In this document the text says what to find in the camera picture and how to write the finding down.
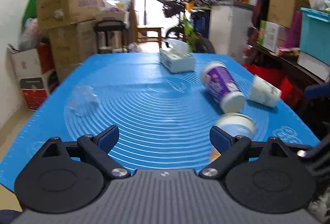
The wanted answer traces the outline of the lower cardboard box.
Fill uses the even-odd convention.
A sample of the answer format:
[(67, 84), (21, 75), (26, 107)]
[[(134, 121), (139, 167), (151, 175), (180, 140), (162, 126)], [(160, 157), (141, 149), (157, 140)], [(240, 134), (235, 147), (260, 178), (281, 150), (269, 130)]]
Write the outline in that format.
[(97, 53), (95, 24), (95, 20), (88, 20), (48, 31), (60, 82), (89, 56)]

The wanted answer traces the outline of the green white carton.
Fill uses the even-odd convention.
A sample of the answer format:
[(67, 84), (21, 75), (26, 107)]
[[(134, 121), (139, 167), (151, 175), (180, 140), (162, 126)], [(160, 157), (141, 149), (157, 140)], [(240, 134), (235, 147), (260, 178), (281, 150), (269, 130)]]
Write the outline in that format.
[(287, 34), (287, 28), (262, 20), (259, 26), (257, 43), (272, 52), (276, 52), (278, 48), (285, 46)]

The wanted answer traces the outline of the white red cardboard box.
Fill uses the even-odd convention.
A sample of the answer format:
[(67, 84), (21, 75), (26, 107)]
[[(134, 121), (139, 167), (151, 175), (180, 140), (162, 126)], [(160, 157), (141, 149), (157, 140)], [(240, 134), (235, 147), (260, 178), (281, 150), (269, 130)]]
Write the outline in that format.
[(29, 110), (36, 111), (59, 85), (51, 45), (40, 43), (27, 51), (19, 51), (12, 45), (7, 48), (22, 96)]

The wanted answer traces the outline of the black metal stool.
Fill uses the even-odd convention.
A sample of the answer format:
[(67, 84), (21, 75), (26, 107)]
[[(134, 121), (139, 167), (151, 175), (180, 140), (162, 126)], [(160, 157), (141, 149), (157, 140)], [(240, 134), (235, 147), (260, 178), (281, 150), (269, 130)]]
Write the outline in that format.
[(128, 26), (121, 20), (104, 19), (94, 26), (97, 53), (127, 52)]

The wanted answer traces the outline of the blue silicone mat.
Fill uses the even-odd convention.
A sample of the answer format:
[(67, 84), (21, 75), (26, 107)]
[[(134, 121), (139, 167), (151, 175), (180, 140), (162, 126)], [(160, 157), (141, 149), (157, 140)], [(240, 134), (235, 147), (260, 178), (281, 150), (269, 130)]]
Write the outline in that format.
[[(1, 162), (1, 184), (15, 179), (50, 137), (74, 141), (115, 124), (120, 130), (111, 157), (128, 170), (195, 169), (210, 160), (209, 131), (222, 111), (200, 80), (212, 61), (226, 65), (245, 95), (253, 75), (225, 55), (196, 54), (194, 72), (172, 74), (156, 53), (94, 55), (72, 72), (18, 133)], [(77, 86), (94, 88), (99, 107), (78, 117), (68, 108)]]

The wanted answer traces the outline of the white cabinet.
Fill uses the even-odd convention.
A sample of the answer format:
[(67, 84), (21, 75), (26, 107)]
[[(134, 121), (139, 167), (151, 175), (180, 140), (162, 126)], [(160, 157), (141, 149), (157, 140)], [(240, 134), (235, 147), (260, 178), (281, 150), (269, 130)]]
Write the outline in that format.
[(234, 0), (215, 2), (211, 6), (209, 41), (216, 54), (242, 62), (253, 9), (253, 5)]

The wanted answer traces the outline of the purple white paper cup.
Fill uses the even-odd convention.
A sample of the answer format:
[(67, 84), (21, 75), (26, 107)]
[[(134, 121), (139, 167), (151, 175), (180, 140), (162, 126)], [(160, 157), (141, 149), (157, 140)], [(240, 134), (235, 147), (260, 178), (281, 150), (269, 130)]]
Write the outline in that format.
[(239, 113), (246, 97), (222, 62), (210, 62), (201, 74), (201, 82), (224, 113)]

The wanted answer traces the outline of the white tissue box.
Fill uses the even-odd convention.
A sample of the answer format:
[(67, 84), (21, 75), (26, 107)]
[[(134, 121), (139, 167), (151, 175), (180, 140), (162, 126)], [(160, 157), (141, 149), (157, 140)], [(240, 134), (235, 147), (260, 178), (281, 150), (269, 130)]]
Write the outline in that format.
[(160, 49), (159, 61), (170, 73), (195, 71), (196, 59), (189, 52), (189, 45), (173, 38), (164, 40), (169, 48)]

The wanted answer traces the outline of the green bicycle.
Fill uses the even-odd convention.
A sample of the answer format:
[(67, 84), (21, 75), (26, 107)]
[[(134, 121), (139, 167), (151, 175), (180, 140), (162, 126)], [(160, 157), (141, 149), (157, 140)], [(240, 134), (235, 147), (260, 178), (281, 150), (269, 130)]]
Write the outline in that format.
[(178, 0), (156, 0), (163, 4), (166, 18), (178, 17), (178, 25), (166, 32), (164, 42), (170, 48), (169, 39), (186, 42), (191, 52), (215, 53), (209, 40), (210, 9), (193, 8), (190, 17), (186, 15), (186, 2)]

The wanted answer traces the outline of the clear plastic cup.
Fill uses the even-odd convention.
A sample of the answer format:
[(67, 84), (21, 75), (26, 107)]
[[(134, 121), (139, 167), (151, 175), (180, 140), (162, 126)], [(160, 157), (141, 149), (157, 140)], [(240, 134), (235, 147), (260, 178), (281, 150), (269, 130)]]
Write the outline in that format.
[(78, 117), (86, 117), (98, 107), (99, 100), (93, 87), (81, 85), (74, 88), (68, 103), (68, 108), (72, 113)]

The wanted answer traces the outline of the teal plastic storage bin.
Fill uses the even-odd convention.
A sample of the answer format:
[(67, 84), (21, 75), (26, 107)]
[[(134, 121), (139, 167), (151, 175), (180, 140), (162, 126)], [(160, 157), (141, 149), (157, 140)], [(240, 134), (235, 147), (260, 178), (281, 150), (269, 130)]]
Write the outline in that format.
[(327, 12), (301, 8), (300, 50), (329, 66), (330, 16)]

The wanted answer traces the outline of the wooden chair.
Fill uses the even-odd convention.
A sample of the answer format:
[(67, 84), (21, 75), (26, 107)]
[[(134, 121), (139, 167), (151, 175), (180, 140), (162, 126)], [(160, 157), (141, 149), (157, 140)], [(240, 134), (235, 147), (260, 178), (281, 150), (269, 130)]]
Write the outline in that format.
[(143, 34), (143, 33), (147, 33), (147, 32), (157, 32), (158, 33), (158, 46), (160, 49), (162, 48), (162, 42), (163, 42), (162, 27), (138, 25), (136, 11), (133, 11), (132, 26), (133, 26), (133, 31), (134, 31), (134, 42), (135, 43), (140, 43), (139, 34)]

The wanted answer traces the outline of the white cup near gripper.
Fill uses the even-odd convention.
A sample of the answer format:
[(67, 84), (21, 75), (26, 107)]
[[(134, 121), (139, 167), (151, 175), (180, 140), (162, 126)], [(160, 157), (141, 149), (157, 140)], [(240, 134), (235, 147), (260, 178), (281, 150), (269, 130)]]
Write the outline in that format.
[(238, 136), (253, 140), (256, 129), (255, 123), (248, 116), (240, 113), (223, 114), (210, 129), (210, 161), (216, 160), (231, 148), (237, 142)]

